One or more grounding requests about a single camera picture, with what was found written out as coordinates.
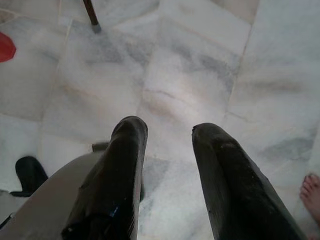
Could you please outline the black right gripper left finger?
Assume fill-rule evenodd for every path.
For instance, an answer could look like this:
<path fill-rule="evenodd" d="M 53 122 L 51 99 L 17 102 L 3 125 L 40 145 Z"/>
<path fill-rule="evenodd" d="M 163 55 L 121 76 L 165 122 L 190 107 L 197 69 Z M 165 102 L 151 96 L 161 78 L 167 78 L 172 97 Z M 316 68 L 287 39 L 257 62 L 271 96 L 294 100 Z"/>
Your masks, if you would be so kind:
<path fill-rule="evenodd" d="M 123 118 L 108 146 L 78 189 L 64 240 L 135 240 L 148 127 L 137 116 Z"/>

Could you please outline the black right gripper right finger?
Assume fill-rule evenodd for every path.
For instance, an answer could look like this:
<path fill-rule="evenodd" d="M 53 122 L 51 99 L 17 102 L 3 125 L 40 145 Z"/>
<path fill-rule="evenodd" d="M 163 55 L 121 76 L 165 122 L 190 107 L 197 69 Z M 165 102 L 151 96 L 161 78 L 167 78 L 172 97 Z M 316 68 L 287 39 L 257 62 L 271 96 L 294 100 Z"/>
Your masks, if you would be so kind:
<path fill-rule="evenodd" d="M 268 178 L 226 131 L 192 129 L 192 146 L 216 240 L 306 240 Z"/>

